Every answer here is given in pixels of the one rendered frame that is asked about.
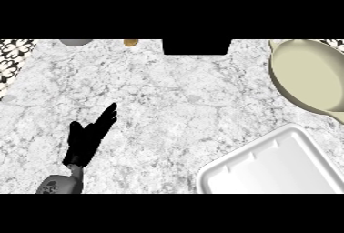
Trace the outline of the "white tray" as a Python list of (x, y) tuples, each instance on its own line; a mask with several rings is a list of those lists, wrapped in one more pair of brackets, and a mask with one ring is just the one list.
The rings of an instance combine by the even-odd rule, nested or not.
[(344, 194), (344, 174), (307, 131), (288, 124), (201, 168), (197, 189), (201, 194)]

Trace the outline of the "black appliance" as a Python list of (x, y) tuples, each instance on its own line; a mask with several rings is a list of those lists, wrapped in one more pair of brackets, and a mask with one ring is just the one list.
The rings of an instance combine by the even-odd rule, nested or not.
[(164, 39), (163, 51), (169, 56), (223, 56), (231, 43), (231, 39)]

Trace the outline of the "cream pot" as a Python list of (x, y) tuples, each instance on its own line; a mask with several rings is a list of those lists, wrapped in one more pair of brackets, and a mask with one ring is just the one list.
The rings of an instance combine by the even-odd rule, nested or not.
[(269, 74), (281, 95), (344, 125), (344, 53), (307, 39), (270, 40), (269, 46)]

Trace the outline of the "grey round object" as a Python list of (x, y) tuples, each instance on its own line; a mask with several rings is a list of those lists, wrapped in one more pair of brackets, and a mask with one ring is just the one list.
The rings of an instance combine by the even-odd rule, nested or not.
[(83, 46), (89, 44), (93, 39), (59, 39), (62, 44), (67, 46)]

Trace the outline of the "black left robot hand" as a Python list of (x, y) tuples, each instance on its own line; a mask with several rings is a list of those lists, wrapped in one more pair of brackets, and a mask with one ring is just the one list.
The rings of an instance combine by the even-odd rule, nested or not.
[(117, 121), (117, 104), (113, 103), (95, 123), (83, 127), (79, 121), (70, 123), (68, 152), (62, 164), (86, 167), (98, 152), (101, 141)]

